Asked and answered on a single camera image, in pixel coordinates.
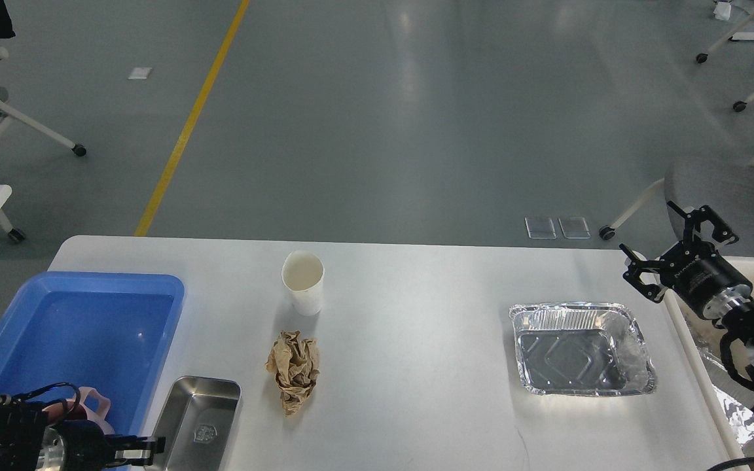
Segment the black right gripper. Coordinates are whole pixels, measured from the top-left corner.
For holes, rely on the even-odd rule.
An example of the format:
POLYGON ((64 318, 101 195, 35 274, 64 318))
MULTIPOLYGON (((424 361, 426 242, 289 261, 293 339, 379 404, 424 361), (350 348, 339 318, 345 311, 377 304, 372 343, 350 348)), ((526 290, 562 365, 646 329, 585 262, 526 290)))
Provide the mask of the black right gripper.
POLYGON ((658 304, 667 288, 673 290, 701 319, 723 318, 734 308, 752 302, 752 283, 719 253, 741 238, 715 209, 708 205, 683 209, 668 200, 668 209, 679 218, 678 242, 658 260, 643 258, 625 244, 622 278, 644 298, 658 304), (644 283, 644 274, 656 275, 644 283))

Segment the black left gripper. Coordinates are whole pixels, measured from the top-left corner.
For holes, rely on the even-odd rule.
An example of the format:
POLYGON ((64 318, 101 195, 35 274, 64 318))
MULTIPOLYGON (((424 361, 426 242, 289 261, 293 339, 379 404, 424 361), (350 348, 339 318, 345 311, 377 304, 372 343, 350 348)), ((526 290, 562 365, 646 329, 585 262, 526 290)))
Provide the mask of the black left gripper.
POLYGON ((105 435, 93 421, 62 421, 46 427, 41 470, 120 470, 147 467, 164 453, 165 436, 105 435))

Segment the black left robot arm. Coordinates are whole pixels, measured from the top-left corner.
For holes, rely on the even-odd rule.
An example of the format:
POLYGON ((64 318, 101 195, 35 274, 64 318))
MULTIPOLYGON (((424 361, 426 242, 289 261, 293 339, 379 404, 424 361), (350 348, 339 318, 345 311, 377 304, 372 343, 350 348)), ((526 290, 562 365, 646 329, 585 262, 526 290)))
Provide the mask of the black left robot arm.
POLYGON ((166 449, 162 436, 116 433, 111 401, 91 387, 71 398, 42 402, 65 383, 22 394, 0 394, 0 470, 105 470, 147 467, 166 449))

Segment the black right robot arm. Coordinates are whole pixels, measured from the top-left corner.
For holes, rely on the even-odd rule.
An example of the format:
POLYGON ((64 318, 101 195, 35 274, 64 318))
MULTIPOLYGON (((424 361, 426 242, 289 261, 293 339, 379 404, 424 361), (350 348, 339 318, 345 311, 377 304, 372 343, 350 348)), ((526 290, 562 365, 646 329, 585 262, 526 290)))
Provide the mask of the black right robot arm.
POLYGON ((683 221, 679 241, 653 260, 620 245, 628 259, 623 279, 652 302, 661 302, 667 291, 674 292, 698 318, 721 329, 725 371, 754 392, 753 286, 720 254, 720 248, 736 243, 738 236, 708 205, 690 211, 673 201, 667 206, 683 221))

